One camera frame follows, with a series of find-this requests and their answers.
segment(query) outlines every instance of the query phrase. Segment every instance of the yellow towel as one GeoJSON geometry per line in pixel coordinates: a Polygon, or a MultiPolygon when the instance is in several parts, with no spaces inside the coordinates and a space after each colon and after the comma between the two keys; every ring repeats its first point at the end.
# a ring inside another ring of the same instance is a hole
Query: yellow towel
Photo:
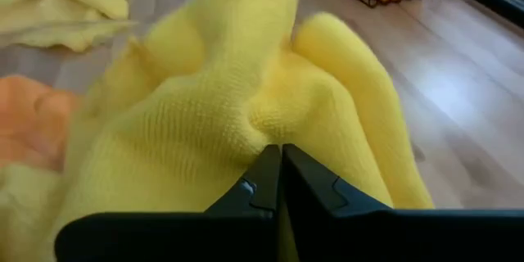
{"type": "Polygon", "coordinates": [[[203,211],[271,143],[389,206],[431,207],[380,62],[328,14],[291,39],[296,6],[192,0],[130,40],[84,98],[62,176],[3,171],[0,259],[50,261],[60,228],[95,212],[203,211]]]}
{"type": "Polygon", "coordinates": [[[104,20],[127,19],[128,13],[125,0],[0,0],[0,34],[16,32],[9,43],[63,44],[81,52],[128,25],[104,20]]]}

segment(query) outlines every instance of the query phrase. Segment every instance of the wooden floor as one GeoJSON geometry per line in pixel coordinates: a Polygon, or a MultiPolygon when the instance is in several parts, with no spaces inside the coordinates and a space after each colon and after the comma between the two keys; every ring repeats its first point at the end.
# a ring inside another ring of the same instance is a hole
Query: wooden floor
{"type": "MultiPolygon", "coordinates": [[[[185,0],[129,1],[141,34],[185,0]]],[[[300,0],[297,21],[316,11],[343,19],[389,71],[438,207],[524,207],[522,30],[473,0],[413,0],[375,9],[357,0],[300,0]]],[[[19,73],[83,93],[124,39],[82,55],[0,49],[0,75],[19,73]]]]}

